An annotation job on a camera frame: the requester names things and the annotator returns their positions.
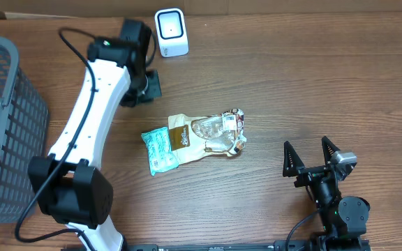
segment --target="gray plastic crate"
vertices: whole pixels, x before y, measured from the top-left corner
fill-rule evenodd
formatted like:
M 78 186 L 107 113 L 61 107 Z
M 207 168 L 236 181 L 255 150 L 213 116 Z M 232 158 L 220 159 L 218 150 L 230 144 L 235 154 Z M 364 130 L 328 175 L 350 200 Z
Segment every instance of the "gray plastic crate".
M 16 222 L 32 199 L 27 166 L 43 155 L 49 112 L 18 68 L 18 50 L 0 37 L 0 223 Z

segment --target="white label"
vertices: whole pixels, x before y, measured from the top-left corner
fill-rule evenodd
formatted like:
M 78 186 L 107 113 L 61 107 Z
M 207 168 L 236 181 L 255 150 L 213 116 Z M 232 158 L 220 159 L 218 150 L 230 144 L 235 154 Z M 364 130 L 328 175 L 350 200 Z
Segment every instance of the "white label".
M 237 130 L 237 121 L 235 115 L 223 117 L 223 130 Z

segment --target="brown label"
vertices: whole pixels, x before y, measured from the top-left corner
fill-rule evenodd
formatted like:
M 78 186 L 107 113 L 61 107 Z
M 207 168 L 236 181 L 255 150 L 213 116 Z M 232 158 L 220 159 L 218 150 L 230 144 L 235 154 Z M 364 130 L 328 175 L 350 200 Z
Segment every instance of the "brown label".
M 172 151 L 190 146 L 188 138 L 188 125 L 179 126 L 169 130 Z

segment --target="table surface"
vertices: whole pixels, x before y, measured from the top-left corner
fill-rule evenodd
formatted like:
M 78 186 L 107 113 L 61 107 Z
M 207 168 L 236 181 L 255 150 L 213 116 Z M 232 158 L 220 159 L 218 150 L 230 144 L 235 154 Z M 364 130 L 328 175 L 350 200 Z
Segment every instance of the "table surface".
M 141 18 L 154 27 L 152 18 Z M 81 61 L 57 35 L 71 26 L 116 36 L 120 18 L 0 21 L 0 36 L 20 51 L 20 65 L 47 101 L 47 145 L 65 126 L 80 91 Z M 373 250 L 402 250 L 402 13 L 186 17 L 190 52 L 156 57 L 163 97 L 119 108 L 107 137 L 102 172 L 114 186 L 111 216 L 129 243 L 263 243 L 286 238 L 314 210 L 305 189 L 282 177 L 289 140 L 307 166 L 322 165 L 320 138 L 352 149 L 358 165 L 339 188 L 371 204 Z M 85 52 L 89 40 L 66 34 Z M 149 173 L 141 132 L 167 117 L 246 115 L 246 148 L 237 158 L 207 157 Z M 58 250 L 80 242 L 65 234 L 17 242 L 0 225 L 0 250 Z M 63 228 L 37 211 L 22 235 Z M 319 219 L 294 239 L 320 230 Z

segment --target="wood grain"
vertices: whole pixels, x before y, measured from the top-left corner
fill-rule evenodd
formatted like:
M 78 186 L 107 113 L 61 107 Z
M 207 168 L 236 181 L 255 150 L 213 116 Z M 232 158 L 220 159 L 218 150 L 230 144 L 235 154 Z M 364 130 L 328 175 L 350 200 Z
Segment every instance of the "wood grain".
M 154 27 L 151 18 L 143 19 Z M 56 30 L 72 26 L 115 36 L 122 20 L 0 21 L 0 36 L 20 51 L 21 67 L 49 104 L 48 146 L 79 93 L 84 67 Z M 371 203 L 373 250 L 402 250 L 402 13 L 187 17 L 190 53 L 157 56 L 163 97 L 119 108 L 103 157 L 114 186 L 111 212 L 129 243 L 259 243 L 285 238 L 313 210 L 305 190 L 283 178 L 283 142 L 310 166 L 323 162 L 320 138 L 358 156 L 340 183 Z M 79 50 L 88 40 L 68 34 Z M 140 133 L 167 116 L 240 107 L 248 144 L 237 158 L 211 157 L 151 177 Z M 63 226 L 39 211 L 22 229 L 33 237 Z M 306 238 L 314 221 L 298 229 Z M 72 234 L 28 244 L 58 250 Z M 13 225 L 0 225 L 0 250 L 19 250 Z

